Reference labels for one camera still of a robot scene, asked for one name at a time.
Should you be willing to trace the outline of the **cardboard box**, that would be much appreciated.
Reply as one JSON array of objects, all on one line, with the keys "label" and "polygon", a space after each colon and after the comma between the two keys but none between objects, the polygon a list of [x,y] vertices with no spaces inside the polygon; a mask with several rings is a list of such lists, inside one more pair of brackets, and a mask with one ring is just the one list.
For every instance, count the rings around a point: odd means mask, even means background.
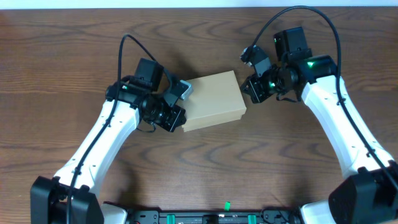
[{"label": "cardboard box", "polygon": [[236,121],[246,112],[235,73],[217,73],[188,81],[193,93],[178,103],[186,110],[185,132]]}]

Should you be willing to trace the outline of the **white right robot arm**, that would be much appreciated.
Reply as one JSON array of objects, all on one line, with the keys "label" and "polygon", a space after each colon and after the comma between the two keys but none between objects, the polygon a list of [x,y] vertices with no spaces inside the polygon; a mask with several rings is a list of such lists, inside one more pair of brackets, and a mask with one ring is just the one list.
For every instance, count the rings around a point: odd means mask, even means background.
[{"label": "white right robot arm", "polygon": [[344,181],[327,200],[303,205],[302,223],[383,223],[397,219],[397,163],[378,143],[351,101],[327,55],[272,65],[250,63],[255,73],[241,85],[253,103],[294,91],[320,122]]}]

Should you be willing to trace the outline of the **green clip on rail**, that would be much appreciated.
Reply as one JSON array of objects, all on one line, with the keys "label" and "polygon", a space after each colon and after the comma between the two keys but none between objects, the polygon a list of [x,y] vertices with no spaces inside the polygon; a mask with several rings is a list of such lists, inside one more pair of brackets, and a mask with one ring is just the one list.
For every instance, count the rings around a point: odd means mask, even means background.
[{"label": "green clip on rail", "polygon": [[230,206],[231,206],[230,202],[225,202],[224,210],[225,211],[229,211],[230,210]]}]

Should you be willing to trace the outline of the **black aluminium mounting rail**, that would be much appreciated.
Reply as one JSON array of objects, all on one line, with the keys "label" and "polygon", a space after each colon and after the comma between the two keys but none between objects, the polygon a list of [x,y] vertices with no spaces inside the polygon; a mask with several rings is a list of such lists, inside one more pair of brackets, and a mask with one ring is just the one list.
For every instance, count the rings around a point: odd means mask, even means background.
[{"label": "black aluminium mounting rail", "polygon": [[128,224],[301,224],[294,210],[158,211],[131,210]]}]

